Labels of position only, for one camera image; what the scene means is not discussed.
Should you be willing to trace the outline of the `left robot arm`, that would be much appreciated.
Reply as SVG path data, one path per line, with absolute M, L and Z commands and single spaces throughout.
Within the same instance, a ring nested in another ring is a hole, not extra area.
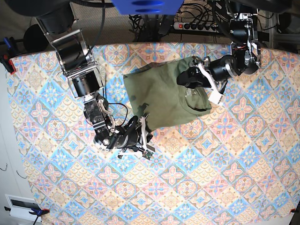
M 242 73 L 253 74 L 261 66 L 258 41 L 258 9 L 233 0 L 210 0 L 208 17 L 217 32 L 231 40 L 231 52 L 218 60 L 194 60 L 177 78 L 177 84 L 190 89 L 211 88 L 223 94 L 228 80 Z

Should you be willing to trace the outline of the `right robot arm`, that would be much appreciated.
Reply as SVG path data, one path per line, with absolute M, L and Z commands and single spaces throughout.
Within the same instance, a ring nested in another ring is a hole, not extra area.
M 118 149 L 118 158 L 133 155 L 150 159 L 155 149 L 148 145 L 152 138 L 146 125 L 147 115 L 133 116 L 117 125 L 109 111 L 109 102 L 99 94 L 103 90 L 98 64 L 92 48 L 84 40 L 82 30 L 72 30 L 75 22 L 68 0 L 39 0 L 36 20 L 50 45 L 55 49 L 59 65 L 75 97 L 84 103 L 84 116 L 95 130 L 94 144 L 101 150 Z

